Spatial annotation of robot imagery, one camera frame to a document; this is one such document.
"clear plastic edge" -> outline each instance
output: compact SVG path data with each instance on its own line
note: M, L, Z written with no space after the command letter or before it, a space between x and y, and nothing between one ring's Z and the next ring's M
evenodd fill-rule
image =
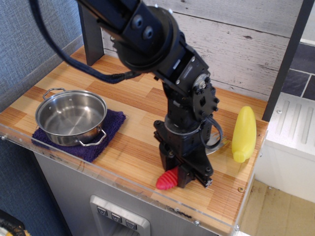
M79 157L36 140L1 123L0 138L2 140L13 142L40 155L44 155L60 164L138 198L141 201L166 210L171 214L177 215L178 217L193 223L197 227L203 227L220 236L235 236L239 232L239 226L237 225L238 220L234 226L230 225L211 215L142 186L132 180L119 176L109 170L103 169L93 163L87 162Z

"wooden wall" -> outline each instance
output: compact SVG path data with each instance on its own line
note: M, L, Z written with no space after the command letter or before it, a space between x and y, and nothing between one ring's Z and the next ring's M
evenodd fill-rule
M267 101L303 0L145 0L172 9L215 87ZM106 54L117 56L102 32Z

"floor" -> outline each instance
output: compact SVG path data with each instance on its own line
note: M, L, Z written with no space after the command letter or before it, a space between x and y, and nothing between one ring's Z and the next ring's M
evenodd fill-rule
M314 236L315 203L255 180L240 230L250 236Z

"red object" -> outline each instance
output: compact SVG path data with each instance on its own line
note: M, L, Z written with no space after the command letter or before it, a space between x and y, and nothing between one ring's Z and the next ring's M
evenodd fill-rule
M164 172L157 180L156 187L160 190L167 190L178 184L178 168L175 167L171 170Z

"blue wallpaper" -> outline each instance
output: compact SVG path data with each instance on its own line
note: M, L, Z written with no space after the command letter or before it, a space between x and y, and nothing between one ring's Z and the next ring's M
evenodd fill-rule
M39 0L39 2L46 27L61 48L81 35L75 0ZM37 29L28 0L1 1L0 9L1 99L1 95L6 93L5 96L8 96L8 91L14 89L20 81L55 53ZM38 80L37 78L33 83L28 81L29 86Z

